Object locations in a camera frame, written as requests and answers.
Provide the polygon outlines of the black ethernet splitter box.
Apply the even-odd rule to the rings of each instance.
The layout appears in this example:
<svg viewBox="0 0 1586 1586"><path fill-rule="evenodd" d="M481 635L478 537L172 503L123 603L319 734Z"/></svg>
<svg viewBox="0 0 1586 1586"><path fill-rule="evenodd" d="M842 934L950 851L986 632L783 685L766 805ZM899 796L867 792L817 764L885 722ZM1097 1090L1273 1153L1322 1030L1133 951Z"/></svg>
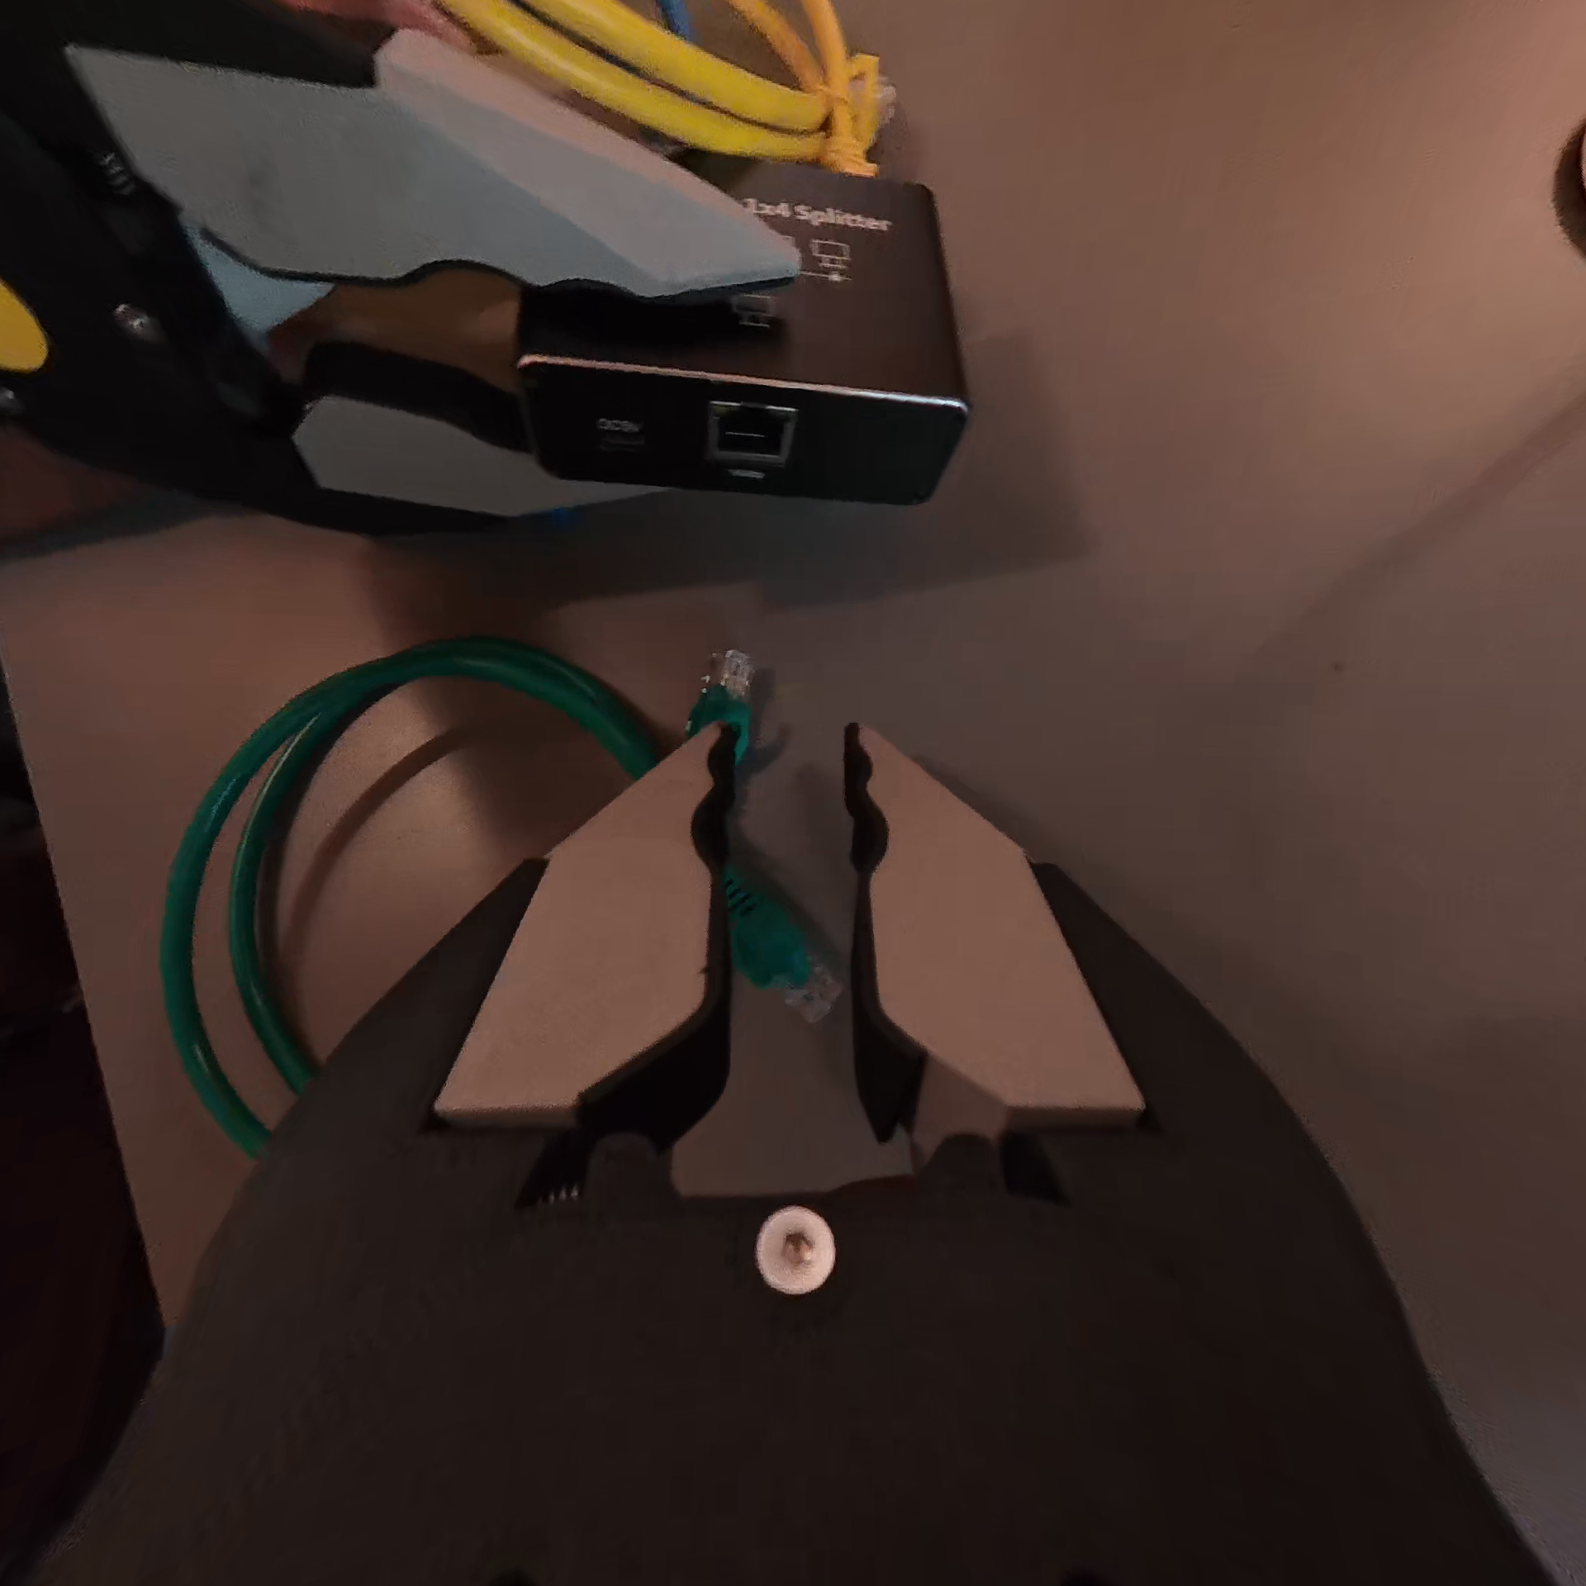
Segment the black ethernet splitter box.
<svg viewBox="0 0 1586 1586"><path fill-rule="evenodd" d="M578 482L927 501L972 409L933 192L783 163L740 201L791 243L789 282L525 294L534 456Z"/></svg>

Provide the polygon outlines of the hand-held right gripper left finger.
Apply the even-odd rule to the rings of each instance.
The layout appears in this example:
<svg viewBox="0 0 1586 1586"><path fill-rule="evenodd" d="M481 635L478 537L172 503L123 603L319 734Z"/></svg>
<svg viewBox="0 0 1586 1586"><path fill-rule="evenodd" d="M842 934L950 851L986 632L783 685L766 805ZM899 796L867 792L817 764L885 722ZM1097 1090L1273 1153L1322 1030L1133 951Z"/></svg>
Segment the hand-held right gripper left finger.
<svg viewBox="0 0 1586 1586"><path fill-rule="evenodd" d="M436 1094L440 1121L668 1149L721 1098L736 749L734 726L704 728L549 851Z"/></svg>

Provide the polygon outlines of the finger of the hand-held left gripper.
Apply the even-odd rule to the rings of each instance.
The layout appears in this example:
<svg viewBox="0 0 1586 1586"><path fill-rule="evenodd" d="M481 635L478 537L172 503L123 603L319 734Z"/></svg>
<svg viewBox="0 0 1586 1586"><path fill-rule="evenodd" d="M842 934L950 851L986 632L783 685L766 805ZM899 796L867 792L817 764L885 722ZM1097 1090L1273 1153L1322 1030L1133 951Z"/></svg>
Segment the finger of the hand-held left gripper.
<svg viewBox="0 0 1586 1586"><path fill-rule="evenodd" d="M251 337L453 265L648 301L799 271L717 186L423 31L70 26L66 60Z"/></svg>
<svg viewBox="0 0 1586 1586"><path fill-rule="evenodd" d="M313 481L357 496L491 518L538 518L674 488L572 481L538 456L521 371L478 369L364 343L317 343L293 439Z"/></svg>

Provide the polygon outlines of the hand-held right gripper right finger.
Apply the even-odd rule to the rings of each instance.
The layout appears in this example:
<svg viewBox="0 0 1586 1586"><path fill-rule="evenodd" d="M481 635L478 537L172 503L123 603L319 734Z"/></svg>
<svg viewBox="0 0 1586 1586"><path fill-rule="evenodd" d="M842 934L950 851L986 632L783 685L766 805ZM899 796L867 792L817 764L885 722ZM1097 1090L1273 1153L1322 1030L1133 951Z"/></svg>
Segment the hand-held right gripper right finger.
<svg viewBox="0 0 1586 1586"><path fill-rule="evenodd" d="M1021 845L859 722L846 805L857 1083L878 1138L1135 1124L1142 1090Z"/></svg>

